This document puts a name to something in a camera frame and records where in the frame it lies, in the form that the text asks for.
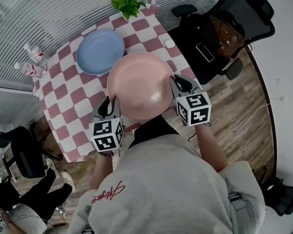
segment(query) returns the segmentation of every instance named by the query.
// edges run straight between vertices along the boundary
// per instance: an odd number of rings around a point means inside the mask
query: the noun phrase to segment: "sneaker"
[[[49,169],[52,169],[55,173],[55,179],[59,178],[60,177],[60,173],[59,171],[55,168],[55,165],[54,165],[54,162],[52,159],[50,158],[46,158],[45,161],[47,162],[47,167]]]
[[[63,179],[64,179],[64,183],[68,184],[68,185],[70,185],[72,187],[72,192],[75,191],[76,187],[74,185],[72,176],[67,171],[63,171],[62,176],[63,176]]]

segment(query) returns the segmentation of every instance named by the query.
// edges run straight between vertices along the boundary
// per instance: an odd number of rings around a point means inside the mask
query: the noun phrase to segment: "plastic bottle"
[[[14,64],[14,68],[19,70],[22,74],[32,77],[41,78],[45,73],[45,70],[36,65],[30,64],[28,62]]]
[[[31,48],[29,43],[25,43],[23,49],[27,51],[29,58],[31,58],[37,66],[48,70],[48,59],[42,50],[36,46]]]

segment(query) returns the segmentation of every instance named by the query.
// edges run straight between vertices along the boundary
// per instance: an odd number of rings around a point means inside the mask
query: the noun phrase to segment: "pink bowl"
[[[137,120],[152,119],[163,113],[173,99],[170,66],[147,52],[129,54],[112,68],[107,90],[110,98],[118,97],[121,113]]]

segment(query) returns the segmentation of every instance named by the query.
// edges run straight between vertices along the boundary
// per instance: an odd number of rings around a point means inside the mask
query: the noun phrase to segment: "white wall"
[[[253,55],[263,75],[269,97],[277,137],[277,176],[293,185],[293,0],[268,0],[274,8],[273,37],[252,44]],[[284,101],[274,98],[285,97]],[[267,210],[262,234],[289,234],[293,230],[293,214],[279,217]]]

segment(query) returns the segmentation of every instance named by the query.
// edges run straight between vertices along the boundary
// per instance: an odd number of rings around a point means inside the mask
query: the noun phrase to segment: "table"
[[[94,150],[87,133],[92,110],[107,96],[108,74],[88,75],[76,62],[78,46],[91,32],[113,29],[124,39],[125,54],[150,52],[166,61],[175,74],[196,79],[178,47],[164,47],[164,40],[171,37],[155,17],[158,8],[147,4],[137,18],[126,21],[119,12],[90,26],[57,50],[50,59],[53,66],[41,79],[33,78],[33,93],[40,99],[50,129],[68,162],[83,161]],[[125,116],[122,119],[125,132],[140,125]]]

